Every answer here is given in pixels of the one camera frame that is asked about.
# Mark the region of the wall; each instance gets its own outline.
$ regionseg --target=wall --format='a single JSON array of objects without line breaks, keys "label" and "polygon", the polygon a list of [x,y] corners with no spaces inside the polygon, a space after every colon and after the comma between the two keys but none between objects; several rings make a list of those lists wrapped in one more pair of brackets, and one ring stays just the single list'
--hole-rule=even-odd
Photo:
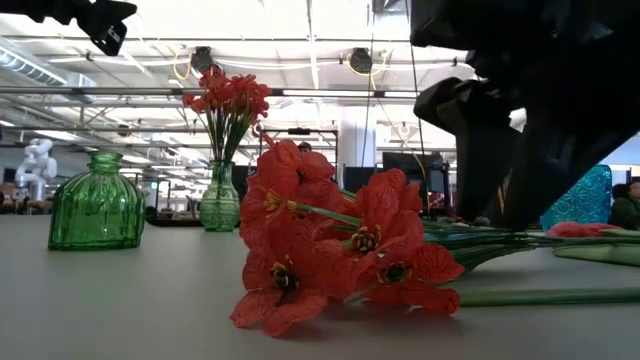
[{"label": "wall", "polygon": [[605,165],[640,165],[640,136],[634,136],[604,158]]}]

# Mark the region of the green glass vase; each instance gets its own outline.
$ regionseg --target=green glass vase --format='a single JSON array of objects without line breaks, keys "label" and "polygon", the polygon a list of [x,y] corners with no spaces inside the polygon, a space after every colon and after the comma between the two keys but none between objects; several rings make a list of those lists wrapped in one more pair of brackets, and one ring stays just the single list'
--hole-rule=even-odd
[{"label": "green glass vase", "polygon": [[228,232],[238,223],[240,202],[238,192],[231,183],[233,162],[214,161],[211,184],[202,194],[200,221],[205,231]]},{"label": "green glass vase", "polygon": [[50,250],[107,250],[140,246],[144,197],[120,175],[122,155],[96,151],[89,171],[69,179],[53,198]]}]

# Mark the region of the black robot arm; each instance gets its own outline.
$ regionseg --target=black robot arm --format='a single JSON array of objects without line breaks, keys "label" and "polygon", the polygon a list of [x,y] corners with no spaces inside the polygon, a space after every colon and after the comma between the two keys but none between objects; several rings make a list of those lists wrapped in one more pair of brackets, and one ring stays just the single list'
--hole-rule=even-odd
[{"label": "black robot arm", "polygon": [[121,1],[97,0],[3,0],[0,13],[26,15],[42,23],[51,17],[63,25],[76,19],[78,26],[106,55],[117,56],[127,35],[122,21],[138,7]]},{"label": "black robot arm", "polygon": [[[414,0],[411,10],[414,45],[470,50],[485,78],[444,80],[414,108],[456,136],[460,216],[475,219],[508,176],[502,225],[522,230],[640,129],[634,2]],[[508,115],[521,107],[522,133]]]}]

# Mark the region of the teal glass object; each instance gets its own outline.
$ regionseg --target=teal glass object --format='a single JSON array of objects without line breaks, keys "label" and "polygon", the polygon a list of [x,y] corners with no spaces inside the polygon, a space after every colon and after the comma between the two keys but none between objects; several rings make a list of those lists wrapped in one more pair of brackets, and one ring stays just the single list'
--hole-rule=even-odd
[{"label": "teal glass object", "polygon": [[53,197],[50,250],[107,250],[140,246],[144,197],[120,175],[122,155],[96,151],[89,171],[58,188]]},{"label": "teal glass object", "polygon": [[561,222],[606,224],[612,188],[611,169],[596,165],[540,217],[542,229],[547,232]]},{"label": "teal glass object", "polygon": [[214,161],[211,184],[202,194],[200,221],[205,231],[229,232],[238,223],[240,201],[231,182],[233,162]]}]

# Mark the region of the white table surface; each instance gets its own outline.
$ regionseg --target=white table surface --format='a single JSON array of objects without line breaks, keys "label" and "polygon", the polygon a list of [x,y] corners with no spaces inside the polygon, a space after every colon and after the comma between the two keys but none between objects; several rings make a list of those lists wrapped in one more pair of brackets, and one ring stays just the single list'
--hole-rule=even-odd
[{"label": "white table surface", "polygon": [[[332,306],[286,339],[228,320],[244,294],[236,233],[146,225],[140,249],[49,252],[47,216],[0,216],[0,359],[640,359],[640,304]],[[549,251],[491,261],[471,289],[640,286],[640,269]]]}]

